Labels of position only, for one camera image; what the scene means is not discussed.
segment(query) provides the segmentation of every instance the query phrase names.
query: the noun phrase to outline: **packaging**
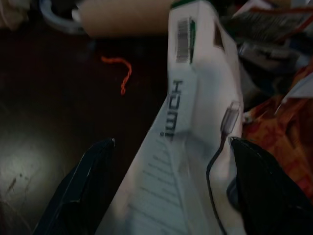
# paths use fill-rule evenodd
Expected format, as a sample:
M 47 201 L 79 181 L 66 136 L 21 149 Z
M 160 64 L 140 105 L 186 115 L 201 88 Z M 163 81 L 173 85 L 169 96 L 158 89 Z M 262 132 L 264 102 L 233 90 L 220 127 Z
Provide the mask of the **packaging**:
M 236 40 L 281 42 L 288 37 L 306 32 L 313 35 L 313 8 L 260 9 L 252 8 L 223 24 Z
M 234 15 L 233 17 L 240 15 L 251 8 L 272 9 L 274 6 L 268 1 L 264 0 L 248 0 Z
M 231 135 L 242 133 L 237 48 L 203 0 L 172 5 L 168 39 L 168 95 L 96 235 L 219 234 L 206 168 L 217 151 L 220 126 L 240 104 Z M 236 176 L 229 143 L 210 174 L 213 196 L 228 234 L 245 234 L 226 189 Z
M 309 56 L 287 47 L 244 42 L 238 49 L 239 56 L 273 74 L 296 73 L 308 65 Z
M 313 202 L 313 60 L 298 71 L 290 92 L 245 113 L 244 138 L 271 153 Z

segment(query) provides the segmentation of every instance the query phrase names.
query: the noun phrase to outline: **cardboard tube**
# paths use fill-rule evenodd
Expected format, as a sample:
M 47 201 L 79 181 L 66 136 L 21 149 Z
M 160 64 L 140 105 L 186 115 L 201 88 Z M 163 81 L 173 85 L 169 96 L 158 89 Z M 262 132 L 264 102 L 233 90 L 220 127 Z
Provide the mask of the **cardboard tube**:
M 173 0 L 85 0 L 82 25 L 91 37 L 156 35 L 168 32 Z

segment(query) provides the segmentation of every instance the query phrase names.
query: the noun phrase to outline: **wooden surface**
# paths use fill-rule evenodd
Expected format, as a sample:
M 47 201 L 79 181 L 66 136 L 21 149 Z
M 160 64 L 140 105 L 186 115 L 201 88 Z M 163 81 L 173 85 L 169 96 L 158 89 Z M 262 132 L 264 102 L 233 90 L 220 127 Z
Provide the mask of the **wooden surface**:
M 167 36 L 95 41 L 42 20 L 0 31 L 0 234 L 29 234 L 92 143 L 116 139 L 112 198 L 167 92 Z M 124 97 L 124 57 L 133 74 Z

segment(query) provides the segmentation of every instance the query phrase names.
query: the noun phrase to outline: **barcode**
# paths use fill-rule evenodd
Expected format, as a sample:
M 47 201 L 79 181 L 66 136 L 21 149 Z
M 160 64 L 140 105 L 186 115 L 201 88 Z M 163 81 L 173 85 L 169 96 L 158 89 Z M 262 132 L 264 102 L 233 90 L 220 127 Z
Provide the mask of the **barcode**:
M 177 63 L 185 63 L 189 60 L 188 32 L 188 19 L 179 21 L 177 29 Z

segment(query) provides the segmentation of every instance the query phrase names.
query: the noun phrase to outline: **orange thread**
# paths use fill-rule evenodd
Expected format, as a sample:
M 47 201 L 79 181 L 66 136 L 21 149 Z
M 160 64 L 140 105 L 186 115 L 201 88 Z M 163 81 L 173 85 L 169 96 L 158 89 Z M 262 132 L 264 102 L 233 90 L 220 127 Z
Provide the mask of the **orange thread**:
M 123 58 L 119 58 L 119 57 L 107 58 L 107 57 L 102 56 L 101 60 L 104 63 L 108 63 L 108 64 L 123 63 L 124 65 L 126 65 L 128 67 L 128 74 L 126 77 L 124 77 L 124 80 L 123 80 L 122 85 L 121 85 L 121 95 L 124 95 L 126 92 L 126 89 L 125 89 L 126 83 L 129 79 L 129 77 L 132 75 L 132 65 L 128 61 L 124 60 Z

